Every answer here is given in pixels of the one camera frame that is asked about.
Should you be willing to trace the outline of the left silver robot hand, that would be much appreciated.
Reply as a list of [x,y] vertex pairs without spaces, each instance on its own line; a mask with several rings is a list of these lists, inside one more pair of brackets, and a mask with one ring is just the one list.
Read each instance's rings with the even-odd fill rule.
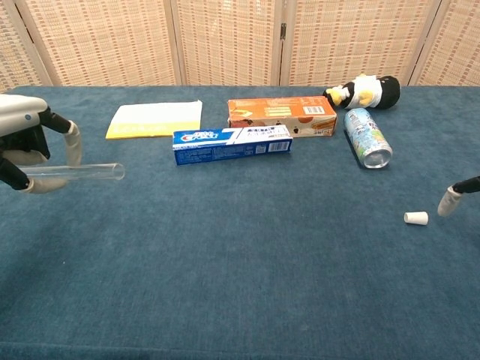
[[53,112],[40,97],[1,95],[1,181],[15,191],[45,194],[68,183],[64,178],[31,178],[20,169],[42,164],[50,158],[44,128],[63,135],[67,165],[78,167],[83,150],[76,123]]

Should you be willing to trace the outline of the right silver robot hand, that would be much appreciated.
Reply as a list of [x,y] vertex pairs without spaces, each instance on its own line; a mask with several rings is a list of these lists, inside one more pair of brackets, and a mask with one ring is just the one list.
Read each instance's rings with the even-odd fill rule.
[[449,216],[457,207],[464,194],[479,192],[479,177],[459,181],[449,186],[439,202],[437,213],[440,216]]

